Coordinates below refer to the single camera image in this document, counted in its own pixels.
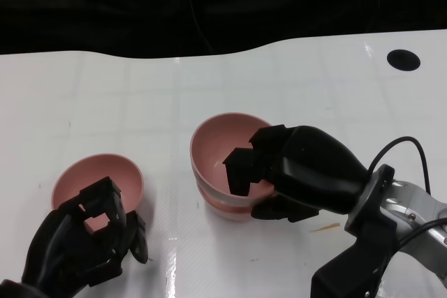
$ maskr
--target dark curtain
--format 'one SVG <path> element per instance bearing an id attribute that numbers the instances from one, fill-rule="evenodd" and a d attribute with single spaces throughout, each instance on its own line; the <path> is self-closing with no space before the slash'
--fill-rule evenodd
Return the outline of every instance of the dark curtain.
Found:
<path id="1" fill-rule="evenodd" d="M 288 38 L 443 29 L 447 0 L 0 0 L 0 53 L 239 52 Z"/>

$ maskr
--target black cable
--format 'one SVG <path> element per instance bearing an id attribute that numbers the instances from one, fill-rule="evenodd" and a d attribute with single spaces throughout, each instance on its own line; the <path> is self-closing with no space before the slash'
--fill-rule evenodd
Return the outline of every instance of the black cable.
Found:
<path id="1" fill-rule="evenodd" d="M 193 15 L 193 21 L 194 21 L 194 24 L 195 24 L 195 26 L 196 26 L 196 28 L 197 28 L 197 31 L 198 31 L 198 35 L 200 36 L 200 38 L 202 39 L 202 41 L 203 41 L 204 44 L 206 45 L 206 47 L 207 47 L 207 49 L 208 49 L 208 52 L 209 52 L 211 55 L 216 54 L 216 53 L 214 52 L 214 48 L 212 47 L 211 43 L 208 41 L 208 39 L 207 39 L 205 33 L 203 33 L 203 30 L 200 28 L 200 25 L 199 25 L 198 20 L 197 20 L 197 17 L 196 17 L 196 12 L 195 12 L 195 10 L 194 10 L 193 0 L 188 0 L 188 3 L 189 3 L 189 9 L 191 10 L 191 14 Z"/>
<path id="2" fill-rule="evenodd" d="M 369 181 L 371 179 L 372 173 L 374 172 L 374 169 L 375 169 L 377 163 L 383 158 L 383 156 L 391 148 L 393 148 L 396 144 L 399 144 L 401 142 L 407 142 L 407 141 L 414 143 L 414 145 L 416 146 L 416 148 L 419 151 L 420 160 L 422 161 L 422 169 L 423 169 L 423 173 L 424 173 L 425 191 L 427 191 L 427 193 L 429 195 L 431 195 L 432 192 L 430 190 L 430 180 L 428 178 L 427 159 L 425 158 L 424 149 L 420 145 L 419 141 L 417 141 L 417 139 L 415 139 L 414 137 L 411 137 L 411 136 L 399 137 L 398 139 L 391 141 L 377 154 L 376 158 L 371 162 L 371 165 L 369 166 L 368 173 L 367 173 L 367 181 Z"/>
<path id="3" fill-rule="evenodd" d="M 419 235 L 421 235 L 424 232 L 427 232 L 428 230 L 431 230 L 432 228 L 447 225 L 447 218 L 441 218 L 433 221 L 429 221 L 428 223 L 424 223 L 423 225 L 416 228 L 413 232 L 409 233 L 408 235 L 402 237 L 399 241 L 399 249 L 405 247 L 411 240 L 415 239 Z"/>

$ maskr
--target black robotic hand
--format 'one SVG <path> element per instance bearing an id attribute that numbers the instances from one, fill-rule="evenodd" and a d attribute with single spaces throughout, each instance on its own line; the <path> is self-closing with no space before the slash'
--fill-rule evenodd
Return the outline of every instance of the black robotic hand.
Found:
<path id="1" fill-rule="evenodd" d="M 84 221 L 103 213 L 110 222 L 90 233 Z M 147 262 L 145 223 L 135 211 L 124 213 L 120 191 L 106 177 L 48 214 L 29 247 L 22 283 L 4 281 L 0 296 L 71 298 L 119 276 L 129 249 Z"/>

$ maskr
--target white tabletop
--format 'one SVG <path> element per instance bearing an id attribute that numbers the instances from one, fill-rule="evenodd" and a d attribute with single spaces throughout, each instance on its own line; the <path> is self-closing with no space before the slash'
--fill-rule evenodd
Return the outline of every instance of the white tabletop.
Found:
<path id="1" fill-rule="evenodd" d="M 447 32 L 303 38 L 216 57 L 122 59 L 89 52 L 0 57 L 0 280 L 19 281 L 29 243 L 50 211 L 57 177 L 97 153 L 135 161 L 155 208 L 153 261 L 131 255 L 124 274 L 79 297 L 309 297 L 313 273 L 354 241 L 346 217 L 322 212 L 291 224 L 234 223 L 205 208 L 189 162 L 204 119 L 246 112 L 271 124 L 322 128 L 365 164 L 389 141 L 417 137 L 432 194 L 447 202 Z M 418 70 L 391 68 L 407 49 Z M 402 144 L 384 162 L 423 185 L 417 151 Z M 342 226 L 312 232 L 323 226 Z M 380 297 L 443 297 L 439 280 L 398 254 Z"/>

